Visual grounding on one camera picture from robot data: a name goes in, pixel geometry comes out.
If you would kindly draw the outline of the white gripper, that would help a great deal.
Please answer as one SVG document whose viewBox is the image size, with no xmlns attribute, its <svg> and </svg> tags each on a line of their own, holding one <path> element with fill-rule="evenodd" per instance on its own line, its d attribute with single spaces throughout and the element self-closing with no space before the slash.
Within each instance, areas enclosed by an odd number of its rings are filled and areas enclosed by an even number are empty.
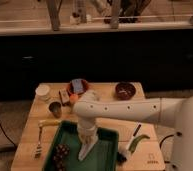
<svg viewBox="0 0 193 171">
<path fill-rule="evenodd" d="M 83 144 L 90 144 L 96 139 L 97 128 L 96 127 L 92 127 L 92 128 L 79 127 L 78 136 Z"/>
</svg>

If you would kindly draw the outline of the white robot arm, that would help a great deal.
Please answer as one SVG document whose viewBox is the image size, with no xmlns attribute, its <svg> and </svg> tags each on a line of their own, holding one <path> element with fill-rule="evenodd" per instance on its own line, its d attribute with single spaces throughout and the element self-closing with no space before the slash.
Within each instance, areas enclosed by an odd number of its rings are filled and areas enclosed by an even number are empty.
<svg viewBox="0 0 193 171">
<path fill-rule="evenodd" d="M 111 118 L 158 124 L 175 129 L 170 171 L 193 171 L 193 96 L 189 98 L 148 98 L 129 101 L 100 101 L 88 90 L 74 104 L 78 132 L 96 135 L 96 119 Z"/>
</svg>

